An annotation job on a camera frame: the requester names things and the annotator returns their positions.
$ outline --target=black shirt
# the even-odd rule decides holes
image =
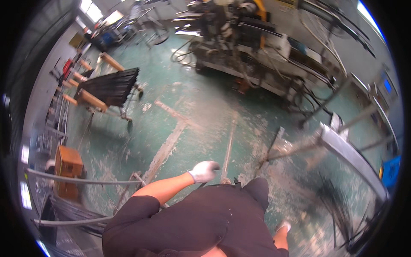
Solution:
[[[288,257],[277,249],[264,210],[233,185],[194,190],[158,212],[152,196],[131,197],[103,233],[105,257],[200,257],[216,245],[227,257]]]

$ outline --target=cart wheel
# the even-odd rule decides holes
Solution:
[[[203,68],[204,68],[203,62],[200,61],[200,60],[197,60],[197,62],[196,62],[196,72],[197,72],[197,73],[201,73],[201,71],[203,70]]]

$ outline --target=industrial machine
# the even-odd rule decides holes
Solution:
[[[188,10],[176,13],[177,19],[173,20],[185,24],[176,27],[181,34],[194,32],[188,42],[189,51],[180,55],[175,52],[172,60],[181,62],[193,53],[198,72],[209,67],[237,76],[243,79],[240,93],[263,87],[282,96],[289,109],[307,114],[309,111],[300,108],[303,98],[321,105],[321,99],[312,92],[314,87],[329,87],[334,92],[338,87],[336,78],[347,77],[330,40],[333,30],[347,33],[374,56],[363,40],[368,38],[366,35],[360,37],[345,25],[346,17],[338,9],[317,2],[318,5],[307,0],[192,1]],[[321,26],[323,40],[303,21],[302,10]],[[301,39],[290,36],[299,26],[321,44],[321,55],[306,47]]]

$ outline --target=hand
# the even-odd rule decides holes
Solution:
[[[194,179],[194,183],[207,183],[215,178],[215,171],[219,170],[220,165],[214,161],[204,161],[194,166],[192,171],[189,171],[190,175]]]

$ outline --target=worn floor paint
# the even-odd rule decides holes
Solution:
[[[79,149],[88,178],[127,180],[131,173],[141,171],[147,181],[156,181],[189,171],[200,161],[214,160],[222,169],[210,184],[220,183],[224,177],[231,181],[237,177],[246,184],[256,176],[280,126],[285,128],[284,140],[294,142],[312,135],[320,122],[329,124],[329,115],[321,111],[310,120],[308,128],[299,130],[296,124],[302,116],[282,110],[280,97],[264,89],[242,95],[232,90],[232,76],[214,70],[197,74],[188,66],[170,62],[172,51],[184,42],[172,35],[151,50],[144,44],[130,43],[109,51],[125,68],[140,67],[138,82],[144,96],[141,100],[133,96],[128,110],[132,123],[101,113],[89,123],[90,113],[82,107],[70,107],[67,144]],[[87,55],[94,66],[97,52],[90,50]],[[102,75],[111,72],[111,67],[102,65]],[[325,96],[327,90],[317,93]],[[352,88],[342,90],[328,106],[345,121],[362,108]],[[356,147],[379,137],[371,118],[349,131],[349,140]],[[363,154],[377,170],[384,148]],[[281,219],[292,223],[288,236],[291,256],[344,254],[344,250],[333,250],[331,216],[316,197],[321,185],[319,174],[332,179],[345,192],[354,225],[367,204],[374,201],[373,193],[359,176],[323,148],[270,162],[268,169],[259,174],[267,178],[270,189],[265,222],[272,234]],[[182,200],[197,187],[182,190],[168,204]],[[117,204],[124,187],[105,189]],[[133,192],[130,187],[123,202]],[[87,185],[83,203],[93,211],[112,215],[115,207],[107,194],[101,186]]]

